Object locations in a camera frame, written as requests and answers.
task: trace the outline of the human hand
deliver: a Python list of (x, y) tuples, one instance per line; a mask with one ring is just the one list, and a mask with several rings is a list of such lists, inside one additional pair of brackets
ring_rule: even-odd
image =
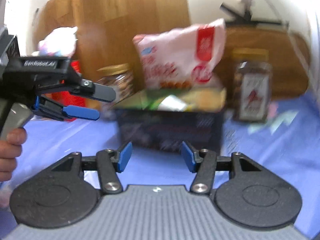
[(16, 157), (22, 152), (22, 144), (27, 140), (26, 130), (14, 129), (6, 141), (0, 141), (0, 182), (10, 180), (17, 167)]

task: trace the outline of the black bracket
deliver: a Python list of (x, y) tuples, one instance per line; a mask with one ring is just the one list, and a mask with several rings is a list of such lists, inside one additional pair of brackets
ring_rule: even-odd
[[(36, 228), (58, 228), (83, 219), (102, 195), (123, 191), (116, 172), (125, 169), (131, 152), (130, 142), (96, 156), (82, 157), (80, 152), (65, 156), (13, 191), (10, 209), (16, 221)], [(98, 171), (100, 190), (84, 181), (84, 171)]]
[[(274, 229), (293, 224), (302, 198), (292, 185), (246, 155), (218, 156), (183, 142), (181, 154), (196, 172), (190, 192), (210, 197), (217, 209), (233, 222), (249, 228)], [(229, 171), (229, 180), (212, 189), (216, 171)]]

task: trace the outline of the metal screw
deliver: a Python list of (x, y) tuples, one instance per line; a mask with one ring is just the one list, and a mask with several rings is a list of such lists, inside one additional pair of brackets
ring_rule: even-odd
[(152, 191), (158, 193), (158, 192), (162, 191), (162, 188), (155, 187), (155, 188), (152, 189)]
[(19, 104), (19, 105), (24, 109), (28, 109), (28, 107), (26, 105), (24, 105), (24, 104)]
[(201, 192), (207, 191), (208, 190), (208, 186), (206, 184), (203, 184), (203, 183), (197, 183), (197, 184), (192, 186), (192, 190), (194, 192), (201, 193)]
[(116, 191), (116, 190), (120, 189), (120, 185), (117, 182), (108, 182), (104, 185), (104, 188), (107, 191)]

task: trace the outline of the white wall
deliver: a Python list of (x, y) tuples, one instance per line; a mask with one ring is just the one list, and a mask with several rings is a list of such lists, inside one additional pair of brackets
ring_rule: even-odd
[[(5, 23), (10, 33), (18, 35), (20, 52), (22, 55), (31, 54), (31, 23), (36, 8), (41, 8), (48, 0), (8, 0)], [(310, 30), (307, 17), (306, 0), (270, 0), (283, 20), (290, 22), (291, 30), (303, 35), (310, 43)], [(224, 2), (236, 11), (243, 11), (237, 0), (188, 0), (191, 23), (209, 23), (217, 18), (231, 19), (219, 9)], [(252, 18), (278, 19), (270, 6), (264, 0), (254, 0)]]
[(42, 8), (48, 0), (7, 0), (4, 22), (9, 33), (17, 34), (21, 55), (32, 51), (31, 24), (37, 8)]

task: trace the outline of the glass jar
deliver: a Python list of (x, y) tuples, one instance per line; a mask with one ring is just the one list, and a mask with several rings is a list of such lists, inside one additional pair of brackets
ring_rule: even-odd
[(116, 100), (111, 103), (101, 103), (101, 116), (115, 120), (116, 116), (110, 108), (122, 99), (133, 94), (133, 74), (129, 64), (112, 65), (97, 70), (103, 76), (98, 84), (110, 86), (116, 91)]
[(272, 81), (272, 67), (267, 63), (268, 50), (239, 48), (233, 50), (232, 57), (237, 63), (234, 76), (234, 119), (266, 122)]

